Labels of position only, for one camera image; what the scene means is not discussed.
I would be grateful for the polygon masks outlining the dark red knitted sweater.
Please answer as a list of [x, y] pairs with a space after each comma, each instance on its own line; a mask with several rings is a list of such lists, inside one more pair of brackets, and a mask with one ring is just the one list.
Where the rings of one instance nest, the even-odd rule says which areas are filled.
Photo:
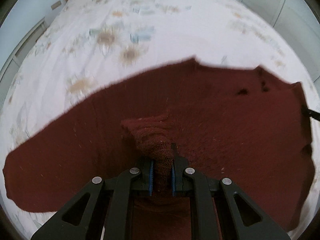
[[135, 202], [133, 239], [189, 239], [189, 201], [174, 198], [176, 144], [191, 167], [229, 177], [285, 231], [298, 226], [315, 175], [300, 83], [261, 67], [232, 70], [191, 59], [102, 89], [9, 153], [7, 197], [29, 212], [57, 211], [93, 177], [155, 161], [155, 192]]

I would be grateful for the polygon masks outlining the white wardrobe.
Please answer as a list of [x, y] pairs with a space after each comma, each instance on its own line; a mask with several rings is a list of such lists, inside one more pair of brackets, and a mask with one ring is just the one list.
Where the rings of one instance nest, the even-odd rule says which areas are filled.
[[304, 0], [239, 0], [267, 21], [319, 81], [319, 22]]

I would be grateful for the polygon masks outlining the white radiator cover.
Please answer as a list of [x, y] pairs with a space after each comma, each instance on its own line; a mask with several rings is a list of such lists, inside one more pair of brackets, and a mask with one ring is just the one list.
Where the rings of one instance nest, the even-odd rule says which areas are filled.
[[9, 91], [10, 85], [17, 74], [20, 66], [33, 48], [36, 41], [42, 36], [46, 31], [47, 25], [44, 18], [37, 22], [36, 25], [21, 39], [15, 49], [12, 51], [5, 64], [1, 69], [1, 82], [0, 82], [0, 104], [1, 108], [4, 105], [5, 98]]

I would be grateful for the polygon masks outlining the white floral bed sheet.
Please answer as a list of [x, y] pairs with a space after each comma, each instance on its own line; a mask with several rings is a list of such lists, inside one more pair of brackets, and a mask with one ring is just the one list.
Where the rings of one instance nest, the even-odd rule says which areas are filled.
[[18, 0], [1, 26], [1, 69], [44, 18], [46, 31], [23, 60], [1, 108], [1, 161], [51, 120], [101, 87], [171, 61], [195, 56], [232, 68], [264, 66], [301, 82], [319, 110], [298, 55], [239, 0]]

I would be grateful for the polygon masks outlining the left wall socket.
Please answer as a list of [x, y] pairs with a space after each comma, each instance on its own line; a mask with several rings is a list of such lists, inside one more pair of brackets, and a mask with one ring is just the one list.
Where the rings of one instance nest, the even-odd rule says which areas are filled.
[[61, 3], [61, 1], [59, 0], [59, 1], [57, 1], [57, 2], [55, 2], [54, 4], [51, 5], [51, 9], [54, 10], [54, 9], [56, 9], [57, 7], [59, 7], [61, 4], [62, 4], [62, 3]]

